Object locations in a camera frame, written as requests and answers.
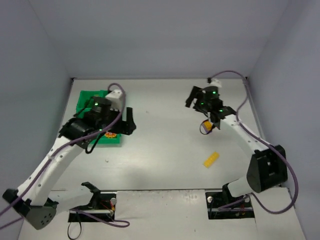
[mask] screw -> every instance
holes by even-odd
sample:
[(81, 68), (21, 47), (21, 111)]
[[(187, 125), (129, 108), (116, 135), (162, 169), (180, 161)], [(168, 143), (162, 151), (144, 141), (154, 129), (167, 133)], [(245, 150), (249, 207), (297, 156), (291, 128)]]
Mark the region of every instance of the screw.
[(208, 196), (206, 201), (210, 204), (213, 201), (213, 197), (212, 196)]
[(114, 205), (116, 205), (117, 204), (117, 199), (116, 198), (111, 198), (110, 199), (110, 203), (114, 206)]

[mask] black wire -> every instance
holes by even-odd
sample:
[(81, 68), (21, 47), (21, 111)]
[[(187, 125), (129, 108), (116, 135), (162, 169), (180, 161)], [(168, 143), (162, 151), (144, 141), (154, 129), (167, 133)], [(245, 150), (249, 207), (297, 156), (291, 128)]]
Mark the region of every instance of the black wire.
[(78, 117), (89, 105), (89, 103), (91, 102), (91, 99), (93, 99), (93, 96), (89, 98), (89, 100), (85, 103), (84, 107), (77, 113), (75, 113), (73, 116), (74, 117)]
[[(75, 218), (78, 218), (78, 223), (79, 223), (79, 225), (80, 225), (80, 232), (79, 232), (79, 235), (78, 235), (76, 238), (72, 238), (72, 237), (70, 237), (70, 234), (69, 234), (69, 228), (70, 228), (71, 223), (75, 220)], [(67, 229), (67, 231), (66, 231), (66, 234), (68, 235), (68, 238), (69, 238), (70, 240), (77, 240), (77, 239), (80, 237), (81, 233), (82, 233), (81, 219), (80, 219), (79, 213), (76, 212), (73, 220), (69, 223), (69, 226), (68, 226), (68, 229)]]
[(90, 153), (93, 152), (93, 150), (95, 149), (98, 141), (100, 140), (100, 138), (103, 137), (103, 135), (105, 135), (105, 133), (101, 133), (101, 134), (97, 137), (97, 139), (95, 140), (95, 142), (94, 142), (94, 144), (93, 144), (93, 146), (91, 147), (90, 150), (88, 150), (88, 147), (86, 147), (86, 149), (85, 149), (85, 153), (86, 153), (86, 154), (90, 154)]
[(208, 134), (210, 134), (210, 133), (212, 132), (212, 130), (215, 128), (215, 126), (212, 124), (212, 125), (211, 125), (211, 129), (210, 129), (208, 132), (203, 133), (203, 132), (201, 131), (201, 126), (202, 126), (202, 124), (204, 124), (204, 123), (207, 122), (207, 121), (208, 121), (208, 120), (204, 120), (204, 121), (200, 124), (199, 131), (200, 131), (200, 133), (201, 133), (202, 135), (208, 135)]
[(210, 219), (212, 219), (212, 207), (214, 205), (214, 199), (212, 198), (212, 201), (210, 202)]
[(201, 108), (199, 108), (199, 107), (196, 105), (196, 102), (195, 102), (195, 101), (193, 101), (193, 105), (194, 105), (194, 109), (195, 109), (195, 110), (199, 111), (200, 113), (203, 113), (206, 117), (208, 117), (208, 114), (207, 114), (205, 111), (203, 111)]

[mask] yellow object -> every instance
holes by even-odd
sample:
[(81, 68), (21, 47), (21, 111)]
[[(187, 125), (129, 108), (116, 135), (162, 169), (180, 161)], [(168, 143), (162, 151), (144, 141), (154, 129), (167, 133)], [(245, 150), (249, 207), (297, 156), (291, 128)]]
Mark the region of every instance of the yellow object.
[(205, 162), (203, 163), (203, 165), (206, 168), (209, 168), (218, 158), (219, 158), (219, 153), (217, 153), (216, 151), (214, 153), (212, 153), (212, 155), (210, 157), (208, 157), (207, 160), (205, 160)]
[(205, 121), (203, 124), (208, 131), (211, 130), (212, 124), (209, 121)]
[(107, 131), (107, 132), (104, 134), (104, 136), (107, 137), (108, 139), (113, 139), (113, 138), (116, 138), (116, 137), (117, 137), (117, 134)]

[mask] green platform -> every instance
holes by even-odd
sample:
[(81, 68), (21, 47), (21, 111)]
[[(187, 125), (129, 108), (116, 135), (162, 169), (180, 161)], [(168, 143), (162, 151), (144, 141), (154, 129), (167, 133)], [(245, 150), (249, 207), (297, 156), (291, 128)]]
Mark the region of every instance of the green platform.
[[(80, 96), (78, 99), (78, 103), (76, 105), (76, 112), (80, 112), (81, 109), (84, 108), (84, 106), (86, 105), (86, 103), (88, 101), (90, 101), (91, 97), (102, 97), (104, 98), (106, 95), (108, 94), (107, 90), (100, 90), (100, 91), (81, 91), (80, 92)], [(88, 104), (88, 106), (82, 111), (82, 113), (78, 116), (79, 118), (82, 118), (84, 116), (85, 112), (90, 111), (90, 109), (92, 108), (92, 104), (94, 103), (93, 100), (91, 100), (91, 102)], [(105, 135), (103, 137), (101, 137), (101, 139), (98, 141), (97, 144), (99, 145), (110, 145), (110, 144), (119, 144), (121, 140), (121, 134), (114, 134), (114, 133), (109, 133), (106, 132)]]

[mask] gray wall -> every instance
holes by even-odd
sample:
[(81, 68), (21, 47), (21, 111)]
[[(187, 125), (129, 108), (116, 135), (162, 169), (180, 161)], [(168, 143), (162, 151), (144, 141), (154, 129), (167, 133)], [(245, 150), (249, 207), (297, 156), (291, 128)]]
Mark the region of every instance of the gray wall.
[(296, 211), (308, 240), (320, 235), (319, 13), (318, 0), (292, 0), (249, 78), (263, 132), (285, 147), (298, 177)]
[[(21, 184), (48, 152), (65, 109), (68, 78), (30, 3), (1, 0), (1, 195)], [(5, 206), (0, 197), (0, 209)], [(17, 217), (11, 210), (0, 225)], [(21, 224), (0, 231), (0, 239), (17, 239)]]
[(288, 0), (30, 0), (72, 77), (248, 75)]

